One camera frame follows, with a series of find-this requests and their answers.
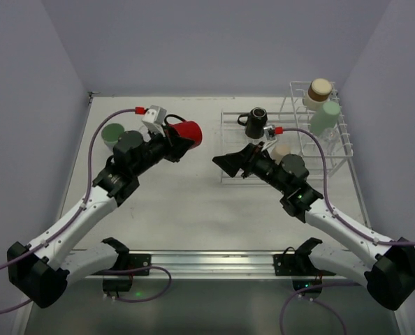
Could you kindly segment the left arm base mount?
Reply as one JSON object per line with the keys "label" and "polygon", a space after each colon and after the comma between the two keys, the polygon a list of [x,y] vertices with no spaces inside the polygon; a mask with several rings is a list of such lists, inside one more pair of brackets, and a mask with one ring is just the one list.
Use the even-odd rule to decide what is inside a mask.
{"label": "left arm base mount", "polygon": [[117,259],[110,268],[111,271],[121,271],[127,269],[139,269],[148,267],[151,262],[151,255],[145,253],[130,253],[130,250],[122,242],[115,238],[108,237],[102,241],[114,248],[117,253]]}

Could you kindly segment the red mug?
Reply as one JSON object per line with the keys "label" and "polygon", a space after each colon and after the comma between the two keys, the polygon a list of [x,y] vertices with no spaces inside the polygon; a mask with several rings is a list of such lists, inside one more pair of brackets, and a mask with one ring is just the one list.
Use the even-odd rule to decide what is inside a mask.
{"label": "red mug", "polygon": [[193,142],[190,149],[198,147],[203,140],[201,127],[195,121],[181,121],[171,124],[170,128],[175,130],[180,137]]}

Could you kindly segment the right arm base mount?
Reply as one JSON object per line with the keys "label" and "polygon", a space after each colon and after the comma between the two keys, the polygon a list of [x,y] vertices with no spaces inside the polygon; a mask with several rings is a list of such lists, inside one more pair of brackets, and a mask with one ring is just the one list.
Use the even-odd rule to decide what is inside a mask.
{"label": "right arm base mount", "polygon": [[314,247],[323,242],[309,238],[298,248],[288,247],[282,253],[274,254],[273,267],[276,276],[335,276],[335,273],[317,269],[309,259]]}

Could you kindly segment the black mug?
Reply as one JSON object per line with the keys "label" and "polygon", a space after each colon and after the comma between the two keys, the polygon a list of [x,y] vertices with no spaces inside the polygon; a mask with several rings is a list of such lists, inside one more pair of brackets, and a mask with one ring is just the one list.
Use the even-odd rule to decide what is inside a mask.
{"label": "black mug", "polygon": [[237,119],[237,123],[245,127],[245,135],[253,140],[263,137],[267,121],[267,112],[262,107],[255,107],[248,113],[240,114]]}

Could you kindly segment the beige cup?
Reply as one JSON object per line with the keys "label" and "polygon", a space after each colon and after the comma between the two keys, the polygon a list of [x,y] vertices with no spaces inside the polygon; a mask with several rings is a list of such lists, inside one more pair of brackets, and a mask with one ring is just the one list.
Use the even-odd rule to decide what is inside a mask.
{"label": "beige cup", "polygon": [[270,157],[274,160],[274,162],[276,162],[276,164],[279,164],[282,161],[283,157],[290,153],[291,147],[289,145],[277,144],[272,148],[270,152]]}

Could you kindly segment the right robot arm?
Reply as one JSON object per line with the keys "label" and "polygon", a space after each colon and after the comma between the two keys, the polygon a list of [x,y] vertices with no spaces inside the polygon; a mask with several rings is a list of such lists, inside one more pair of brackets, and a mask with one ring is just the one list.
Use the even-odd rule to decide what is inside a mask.
{"label": "right robot arm", "polygon": [[304,160],[285,155],[279,163],[271,159],[262,144],[215,156],[213,163],[228,176],[258,177],[282,194],[285,212],[326,233],[351,252],[351,256],[322,256],[316,244],[308,251],[310,264],[320,270],[347,277],[366,287],[384,308],[396,311],[415,291],[415,242],[403,237],[395,241],[353,220],[330,203],[307,182]]}

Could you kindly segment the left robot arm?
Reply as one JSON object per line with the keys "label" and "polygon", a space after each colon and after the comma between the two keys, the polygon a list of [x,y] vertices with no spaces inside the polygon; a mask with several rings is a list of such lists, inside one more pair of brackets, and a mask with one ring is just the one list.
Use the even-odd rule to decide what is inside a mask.
{"label": "left robot arm", "polygon": [[7,251],[9,281],[41,308],[54,304],[72,283],[105,272],[126,273],[129,250],[105,238],[81,255],[74,246],[104,217],[120,207],[139,187],[138,178],[165,159],[176,163],[200,145],[202,132],[194,121],[164,126],[145,141],[139,131],[120,135],[105,167],[91,181],[83,199],[41,236]]}

